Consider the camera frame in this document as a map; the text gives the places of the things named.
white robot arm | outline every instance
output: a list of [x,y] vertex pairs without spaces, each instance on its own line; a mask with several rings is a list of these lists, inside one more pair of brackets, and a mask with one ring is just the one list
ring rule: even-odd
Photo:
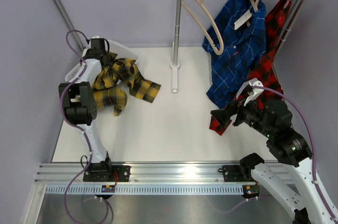
[[69,73],[73,75],[72,79],[59,85],[60,97],[64,95],[62,109],[65,118],[81,135],[87,152],[87,160],[91,160],[83,176],[85,182],[114,181],[113,174],[115,173],[118,174],[119,181],[128,181],[129,177],[129,171],[124,170],[128,168],[127,166],[112,165],[96,127],[97,105],[92,85],[102,69],[112,63],[106,51],[105,42],[108,41],[98,36],[90,39],[90,47],[83,51],[81,66],[78,66],[75,72]]
[[242,174],[264,186],[288,212],[293,224],[338,223],[338,211],[317,171],[313,176],[313,154],[306,140],[291,128],[292,113],[286,104],[281,100],[269,100],[265,102],[264,110],[259,110],[254,102],[263,92],[262,86],[257,79],[245,82],[237,98],[246,89],[249,94],[246,100],[232,101],[225,109],[213,110],[211,114],[223,127],[228,126],[230,117],[237,114],[234,126],[244,122],[265,135],[267,147],[291,175],[300,195],[279,179],[255,153],[240,160]]

yellow plaid shirt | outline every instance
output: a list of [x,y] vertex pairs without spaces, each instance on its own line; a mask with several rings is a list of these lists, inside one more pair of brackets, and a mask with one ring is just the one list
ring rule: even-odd
[[117,85],[121,80],[129,87],[129,93],[141,100],[152,103],[161,87],[143,78],[135,60],[115,59],[117,54],[109,52],[112,65],[105,67],[93,84],[94,99],[98,108],[114,106],[114,115],[118,116],[127,105],[127,94]]

metal floor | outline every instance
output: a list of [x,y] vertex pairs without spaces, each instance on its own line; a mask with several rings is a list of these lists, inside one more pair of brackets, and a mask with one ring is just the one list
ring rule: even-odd
[[[69,195],[68,208],[84,224],[98,223],[106,207],[98,200],[80,202],[93,196]],[[114,195],[109,202],[105,224],[286,224],[286,211],[272,197],[246,202],[237,195]],[[62,194],[46,194],[38,224],[73,224],[65,213]]]

red plaid shirt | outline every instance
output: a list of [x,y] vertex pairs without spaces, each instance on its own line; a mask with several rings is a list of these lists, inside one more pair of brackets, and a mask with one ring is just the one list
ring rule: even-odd
[[[289,3],[286,8],[283,8],[286,1],[287,0],[280,0],[274,9],[272,9],[272,11],[266,16],[266,54],[259,60],[259,62],[254,66],[253,70],[247,76],[247,80],[257,78],[263,83],[265,87],[275,89],[280,93],[283,93],[283,91],[274,74],[273,62],[276,54],[278,39],[291,8],[291,3]],[[246,93],[243,93],[239,96],[239,99],[244,98],[247,98]],[[281,97],[272,92],[264,91],[256,99],[256,102],[258,103],[259,108],[263,109],[264,103],[270,99],[281,99]],[[216,131],[219,135],[222,135],[227,127],[221,127],[218,121],[214,117],[211,117],[209,129]]]

price tag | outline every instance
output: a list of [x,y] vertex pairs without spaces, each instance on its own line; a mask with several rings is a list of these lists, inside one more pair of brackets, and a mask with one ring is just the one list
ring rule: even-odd
[[251,17],[252,17],[252,14],[250,13],[250,9],[248,9],[244,13],[244,15],[242,15],[237,21],[235,21],[234,30],[237,30],[240,26],[246,23]]

